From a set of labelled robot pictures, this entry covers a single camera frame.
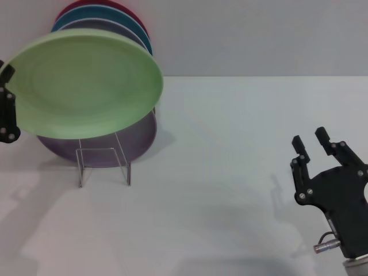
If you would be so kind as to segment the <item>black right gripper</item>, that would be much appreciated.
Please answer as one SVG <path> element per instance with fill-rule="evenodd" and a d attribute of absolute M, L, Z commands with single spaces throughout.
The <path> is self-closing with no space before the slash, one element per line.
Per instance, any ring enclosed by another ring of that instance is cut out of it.
<path fill-rule="evenodd" d="M 344 167 L 328 170 L 328 174 L 312 188 L 312 196 L 308 193 L 311 179 L 307 164 L 310 158 L 299 135 L 293 137 L 292 146 L 297 153 L 290 163 L 296 190 L 294 198 L 299 205 L 314 205 L 323 211 L 346 258 L 366 255 L 367 199 L 364 191 L 367 165 L 345 141 L 330 142 L 323 126 L 316 129 L 315 135 L 326 154 L 332 155 Z"/>

